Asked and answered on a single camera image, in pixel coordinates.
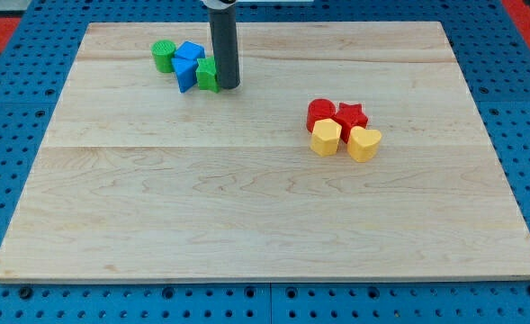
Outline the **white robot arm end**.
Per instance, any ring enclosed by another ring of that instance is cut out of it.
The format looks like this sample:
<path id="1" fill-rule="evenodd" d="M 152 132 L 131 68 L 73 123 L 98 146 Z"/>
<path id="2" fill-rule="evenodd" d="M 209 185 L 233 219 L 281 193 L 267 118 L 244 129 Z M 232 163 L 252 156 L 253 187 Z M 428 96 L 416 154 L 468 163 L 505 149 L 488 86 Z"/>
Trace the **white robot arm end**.
<path id="1" fill-rule="evenodd" d="M 234 5 L 236 0 L 202 0 L 203 4 L 212 10 L 225 10 Z"/>

